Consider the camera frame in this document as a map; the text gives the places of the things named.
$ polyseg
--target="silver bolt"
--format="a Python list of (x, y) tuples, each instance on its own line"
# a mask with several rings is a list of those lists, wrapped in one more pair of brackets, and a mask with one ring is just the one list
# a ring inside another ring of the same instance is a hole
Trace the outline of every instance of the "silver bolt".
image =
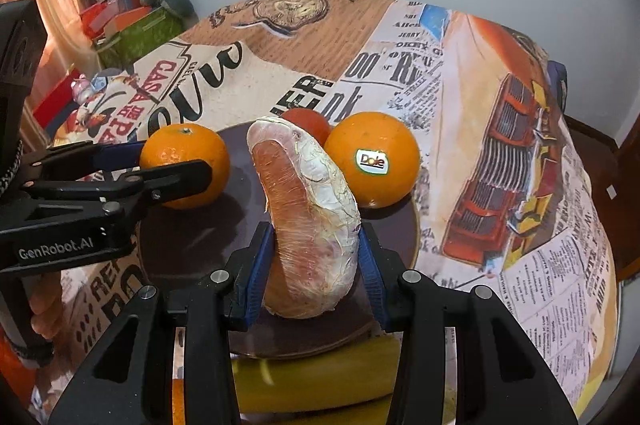
[(481, 299), (490, 299), (491, 295), (494, 294), (494, 292), (491, 291), (491, 288), (484, 285), (476, 286), (474, 291)]
[(156, 293), (158, 293), (158, 290), (155, 286), (151, 285), (142, 286), (142, 288), (140, 288), (140, 290), (138, 291), (138, 295), (140, 295), (140, 298), (145, 300), (152, 299), (156, 296)]
[(120, 209), (120, 204), (117, 201), (107, 201), (103, 204), (102, 209), (107, 214), (115, 214)]
[(225, 280), (228, 280), (228, 278), (231, 277), (231, 275), (229, 275), (229, 272), (227, 270), (215, 270), (212, 274), (211, 277), (209, 277), (213, 282), (220, 284), (221, 282), (224, 282)]
[(407, 270), (402, 274), (402, 278), (411, 284), (419, 282), (422, 278), (419, 271), (416, 270)]

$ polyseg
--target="pomelo segment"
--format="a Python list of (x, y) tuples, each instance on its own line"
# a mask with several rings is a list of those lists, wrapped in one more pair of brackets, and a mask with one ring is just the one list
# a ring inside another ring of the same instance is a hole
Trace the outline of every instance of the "pomelo segment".
[(276, 231), (265, 307), (292, 319), (334, 309), (358, 264), (360, 213), (342, 172), (315, 138), (281, 118), (259, 118), (246, 140)]

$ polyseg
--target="wooden floor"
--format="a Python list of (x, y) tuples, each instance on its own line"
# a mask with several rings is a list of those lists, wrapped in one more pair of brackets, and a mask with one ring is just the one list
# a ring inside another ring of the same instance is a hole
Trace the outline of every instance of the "wooden floor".
[[(600, 141), (571, 130), (574, 145), (591, 178), (593, 202), (609, 237), (619, 280), (640, 271), (640, 169), (620, 170), (612, 150)], [(613, 185), (613, 199), (607, 187)]]

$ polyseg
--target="fruit sticker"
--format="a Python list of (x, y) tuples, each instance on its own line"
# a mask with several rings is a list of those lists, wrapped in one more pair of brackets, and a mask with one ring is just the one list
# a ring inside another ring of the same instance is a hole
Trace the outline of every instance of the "fruit sticker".
[(389, 172), (389, 160), (383, 152), (358, 149), (356, 151), (356, 163), (361, 170), (369, 174), (386, 174)]

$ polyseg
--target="table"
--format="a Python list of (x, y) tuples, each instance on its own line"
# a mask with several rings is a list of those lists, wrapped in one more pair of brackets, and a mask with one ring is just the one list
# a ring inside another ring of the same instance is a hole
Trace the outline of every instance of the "table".
[[(221, 130), (295, 106), (332, 124), (396, 116), (422, 158), (417, 269), (491, 286), (580, 414), (612, 355), (616, 284), (546, 63), (518, 31), (420, 2), (246, 0), (143, 57), (55, 141), (144, 139), (183, 121)], [(132, 256), (65, 277), (73, 368), (143, 274)]]

